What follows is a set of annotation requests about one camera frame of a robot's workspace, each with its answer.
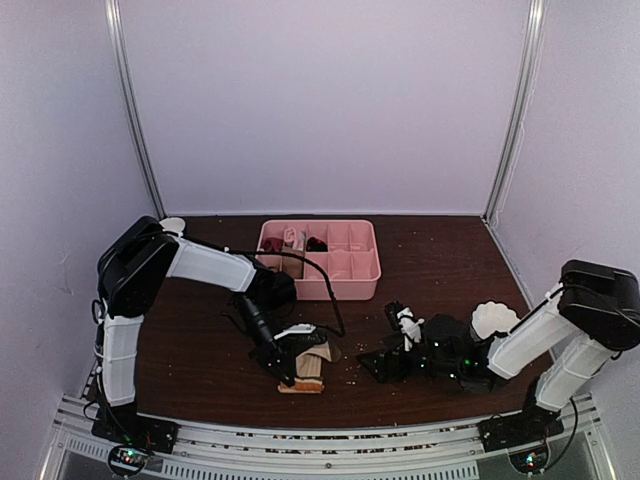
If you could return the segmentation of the striped beige green sock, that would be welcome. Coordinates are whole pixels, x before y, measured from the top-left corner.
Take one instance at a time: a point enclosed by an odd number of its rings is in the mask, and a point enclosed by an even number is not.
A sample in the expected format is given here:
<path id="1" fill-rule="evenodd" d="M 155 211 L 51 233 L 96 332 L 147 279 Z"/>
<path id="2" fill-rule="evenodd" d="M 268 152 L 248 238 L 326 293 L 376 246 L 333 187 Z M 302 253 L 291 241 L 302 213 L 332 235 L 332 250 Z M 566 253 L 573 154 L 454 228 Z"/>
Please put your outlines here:
<path id="1" fill-rule="evenodd" d="M 342 358 L 338 345 L 327 341 L 314 345 L 296 357 L 296 376 L 293 386 L 280 383 L 277 387 L 281 394 L 316 395 L 324 391 L 322 366 L 324 363 L 337 363 Z"/>

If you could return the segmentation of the argyle black red orange sock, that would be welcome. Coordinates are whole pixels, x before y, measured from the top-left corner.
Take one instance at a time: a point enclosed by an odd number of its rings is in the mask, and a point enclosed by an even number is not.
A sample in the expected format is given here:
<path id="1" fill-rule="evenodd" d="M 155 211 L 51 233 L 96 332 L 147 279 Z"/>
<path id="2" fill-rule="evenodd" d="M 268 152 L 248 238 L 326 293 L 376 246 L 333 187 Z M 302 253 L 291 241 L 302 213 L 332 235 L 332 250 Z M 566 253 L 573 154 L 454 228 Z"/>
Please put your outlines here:
<path id="1" fill-rule="evenodd" d="M 328 252 L 329 248 L 325 241 L 319 239 L 317 237 L 310 237 L 306 241 L 305 245 L 306 252 Z"/>

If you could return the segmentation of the pink divided organizer box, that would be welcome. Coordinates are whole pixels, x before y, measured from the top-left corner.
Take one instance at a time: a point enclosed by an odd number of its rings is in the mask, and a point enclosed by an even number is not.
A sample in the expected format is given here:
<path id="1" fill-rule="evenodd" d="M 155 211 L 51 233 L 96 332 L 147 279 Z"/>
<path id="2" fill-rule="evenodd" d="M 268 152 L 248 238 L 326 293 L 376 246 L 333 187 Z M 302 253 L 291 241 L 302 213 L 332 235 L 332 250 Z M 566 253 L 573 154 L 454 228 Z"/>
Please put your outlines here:
<path id="1" fill-rule="evenodd" d="M 258 256 L 266 266 L 267 252 L 260 250 L 265 237 L 281 237 L 284 230 L 294 227 L 310 237 L 317 237 L 328 245 L 328 252 L 306 252 L 300 257 L 290 253 L 278 256 L 304 261 L 302 279 L 294 279 L 297 299 L 300 301 L 328 301 L 330 299 L 325 278 L 339 301 L 364 301 L 373 298 L 381 277 L 381 266 L 375 229 L 367 220 L 300 219 L 269 220 L 260 231 Z"/>

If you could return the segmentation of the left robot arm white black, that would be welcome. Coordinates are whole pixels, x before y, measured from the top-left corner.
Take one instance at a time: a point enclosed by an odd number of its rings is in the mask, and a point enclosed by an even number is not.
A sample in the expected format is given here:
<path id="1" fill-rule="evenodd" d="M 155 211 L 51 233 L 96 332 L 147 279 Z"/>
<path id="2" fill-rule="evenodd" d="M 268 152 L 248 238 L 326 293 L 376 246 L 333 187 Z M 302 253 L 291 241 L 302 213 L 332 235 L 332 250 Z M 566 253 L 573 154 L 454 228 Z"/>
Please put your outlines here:
<path id="1" fill-rule="evenodd" d="M 181 278 L 232 292 L 231 303 L 243 322 L 240 330 L 254 342 L 249 356 L 288 387 L 297 377 L 296 358 L 343 337 L 343 324 L 296 324 L 284 328 L 275 310 L 296 300 L 294 279 L 274 271 L 255 251 L 233 250 L 184 233 L 182 219 L 139 218 L 100 257 L 98 297 L 92 303 L 97 325 L 94 353 L 98 362 L 99 410 L 94 436 L 147 452 L 172 452 L 176 423 L 138 413 L 136 359 L 141 326 L 163 282 Z"/>

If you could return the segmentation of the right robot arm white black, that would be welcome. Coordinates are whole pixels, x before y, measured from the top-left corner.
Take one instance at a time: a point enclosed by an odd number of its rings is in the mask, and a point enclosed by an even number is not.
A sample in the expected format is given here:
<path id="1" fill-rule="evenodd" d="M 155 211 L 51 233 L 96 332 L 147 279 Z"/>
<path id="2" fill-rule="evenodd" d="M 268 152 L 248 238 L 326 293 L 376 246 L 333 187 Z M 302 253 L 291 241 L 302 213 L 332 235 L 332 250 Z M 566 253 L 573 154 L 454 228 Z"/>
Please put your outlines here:
<path id="1" fill-rule="evenodd" d="M 416 316 L 391 302 L 395 333 L 385 347 L 360 354 L 379 383 L 412 373 L 449 378 L 465 391 L 489 393 L 564 339 L 561 356 L 528 387 L 522 410 L 479 423 L 483 447 L 501 450 L 562 432 L 559 414 L 610 359 L 639 344 L 639 281 L 629 271 L 570 260 L 557 284 L 523 317 L 502 303 L 478 305 L 469 322 Z"/>

